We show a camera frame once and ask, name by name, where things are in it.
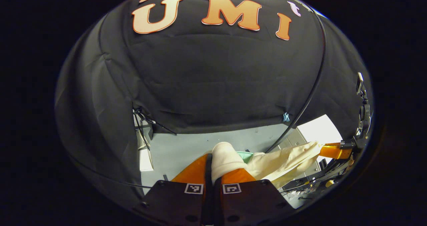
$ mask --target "gray floor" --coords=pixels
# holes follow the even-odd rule
[[[185,167],[219,142],[229,142],[236,151],[265,152],[287,128],[284,124],[206,134],[154,134],[151,159],[154,171],[141,172],[142,185],[152,186],[163,175],[172,180]]]

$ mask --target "blue clip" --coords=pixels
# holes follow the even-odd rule
[[[284,113],[283,114],[283,121],[284,122],[289,122],[289,114],[288,113]]]

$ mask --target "black fabric canopy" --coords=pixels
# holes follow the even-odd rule
[[[149,21],[164,16],[163,0],[127,0],[96,22],[65,60],[58,79],[55,113],[67,151],[98,173],[140,184],[132,108],[178,134],[223,132],[290,121],[302,108],[319,71],[322,31],[316,17],[295,0],[250,0],[262,5],[259,31],[238,24],[205,25],[209,0],[183,0],[168,28],[133,30],[132,12],[155,4]],[[243,0],[231,0],[239,5]],[[290,4],[299,6],[301,17]],[[275,33],[282,13],[291,18],[285,41]],[[327,114],[343,138],[354,135],[361,98],[357,72],[373,105],[366,67],[351,42],[333,24],[325,26],[327,51],[320,83],[297,126]],[[154,126],[154,133],[162,133]],[[82,172],[125,208],[142,191]],[[124,187],[120,196],[118,187]]]

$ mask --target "cable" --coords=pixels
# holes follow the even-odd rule
[[[138,185],[138,184],[133,184],[133,183],[128,183],[128,182],[120,182],[120,181],[117,181],[117,180],[115,180],[115,179],[112,179],[112,178],[110,178],[110,177],[108,177],[108,176],[105,176],[105,175],[103,175],[103,174],[101,174],[101,173],[98,173],[98,172],[96,172],[95,170],[93,170],[93,169],[91,169],[91,168],[87,167],[86,165],[84,165],[83,163],[81,163],[79,160],[77,160],[76,158],[74,158],[74,157],[73,157],[69,152],[67,152],[67,154],[68,154],[68,156],[69,156],[70,158],[74,159],[77,163],[79,163],[81,166],[83,166],[83,167],[84,167],[84,168],[86,168],[87,170],[90,170],[90,171],[92,171],[93,173],[96,173],[96,174],[98,174],[99,176],[104,177],[105,179],[109,179],[109,180],[114,181],[114,182],[119,183],[119,184],[124,184],[124,185],[132,186],[132,187],[137,187],[137,188],[152,188],[152,187],[148,187],[148,186],[143,186],[143,185]]]
[[[296,124],[296,122],[299,120],[299,118],[301,117],[301,115],[304,113],[305,109],[307,108],[308,104],[310,103],[311,99],[313,98],[314,95],[314,91],[316,90],[317,86],[319,85],[319,81],[320,81],[320,75],[322,73],[322,69],[323,69],[323,64],[325,62],[325,54],[326,54],[326,33],[325,33],[325,27],[323,27],[322,21],[320,21],[319,16],[317,15],[317,13],[314,11],[314,9],[312,9],[308,4],[306,4],[307,7],[309,7],[311,9],[311,11],[314,13],[314,15],[316,16],[317,20],[319,21],[320,27],[322,29],[322,33],[323,33],[323,53],[322,53],[322,61],[320,63],[320,68],[319,68],[319,72],[317,73],[317,77],[316,80],[314,82],[313,87],[311,88],[310,94],[308,94],[307,100],[305,101],[304,106],[302,107],[302,109],[300,110],[300,112],[296,115],[296,117],[292,120],[292,123],[288,126],[288,128],[285,130],[285,132],[279,137],[279,139],[276,140],[276,142],[273,143],[273,145],[265,152],[268,153],[270,152],[276,145],[278,145],[279,143],[281,143],[282,138],[284,138],[284,136],[289,132],[289,130]]]

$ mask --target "cream fabric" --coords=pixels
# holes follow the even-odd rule
[[[272,153],[254,153],[246,170],[256,180],[268,179],[280,188],[305,172],[317,159],[322,146],[312,141]]]
[[[247,164],[236,153],[236,150],[228,142],[221,142],[212,149],[212,184],[226,173],[239,168],[247,168]]]

